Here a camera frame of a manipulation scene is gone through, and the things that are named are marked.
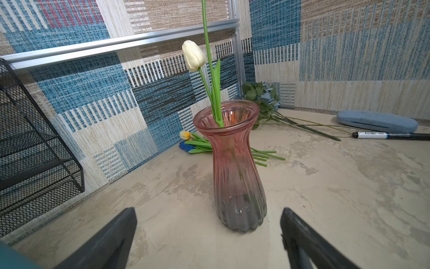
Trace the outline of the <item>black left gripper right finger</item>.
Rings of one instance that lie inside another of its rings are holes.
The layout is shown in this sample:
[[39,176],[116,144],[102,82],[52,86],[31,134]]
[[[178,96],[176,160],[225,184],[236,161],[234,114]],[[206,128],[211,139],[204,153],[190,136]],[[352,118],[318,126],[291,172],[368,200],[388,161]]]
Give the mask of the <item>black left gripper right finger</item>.
[[292,209],[283,209],[282,242],[292,269],[357,269]]

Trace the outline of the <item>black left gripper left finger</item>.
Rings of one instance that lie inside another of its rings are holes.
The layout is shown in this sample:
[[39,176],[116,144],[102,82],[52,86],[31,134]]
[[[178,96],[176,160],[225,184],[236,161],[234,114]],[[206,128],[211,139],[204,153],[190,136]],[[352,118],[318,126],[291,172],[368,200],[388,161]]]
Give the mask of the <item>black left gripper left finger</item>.
[[126,268],[136,227],[135,209],[133,207],[124,209],[56,268]]

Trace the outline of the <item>pink ribbed glass vase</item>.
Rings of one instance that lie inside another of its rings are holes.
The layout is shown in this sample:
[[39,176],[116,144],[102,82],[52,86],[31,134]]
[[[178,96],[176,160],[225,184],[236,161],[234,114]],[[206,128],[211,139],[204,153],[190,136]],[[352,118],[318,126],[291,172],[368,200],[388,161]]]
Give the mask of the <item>pink ribbed glass vase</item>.
[[215,122],[209,107],[193,119],[195,128],[213,149],[213,188],[216,212],[229,229],[254,231],[267,215],[267,202],[252,152],[249,135],[260,109],[248,100],[222,102],[224,127]]

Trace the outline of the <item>white tulip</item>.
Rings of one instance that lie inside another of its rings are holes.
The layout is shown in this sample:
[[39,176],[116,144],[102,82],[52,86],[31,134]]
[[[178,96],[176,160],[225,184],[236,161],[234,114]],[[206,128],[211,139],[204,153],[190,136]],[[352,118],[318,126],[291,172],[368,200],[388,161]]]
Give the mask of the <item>white tulip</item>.
[[208,95],[209,100],[211,102],[213,117],[214,117],[216,123],[218,124],[218,126],[221,128],[221,127],[224,127],[224,120],[223,120],[222,111],[221,111],[221,86],[220,86],[221,64],[220,64],[220,61],[218,61],[216,64],[216,67],[213,66],[211,47],[210,47],[209,35],[208,35],[208,26],[207,26],[206,1],[201,0],[201,2],[202,2],[204,38],[205,38],[205,43],[206,43],[209,70],[210,70],[210,74],[211,74],[211,87],[208,86],[203,75],[201,75],[201,77],[202,77],[202,81],[205,84],[207,95]]
[[187,69],[190,72],[199,72],[200,77],[202,79],[203,85],[205,87],[206,93],[209,97],[209,100],[211,102],[211,108],[212,108],[212,115],[214,119],[217,119],[216,116],[216,103],[215,98],[213,96],[213,91],[211,90],[211,87],[208,85],[207,80],[205,78],[203,68],[205,68],[206,65],[206,57],[201,50],[201,48],[197,45],[197,43],[186,40],[182,44],[182,52],[185,60],[185,64],[187,66]]

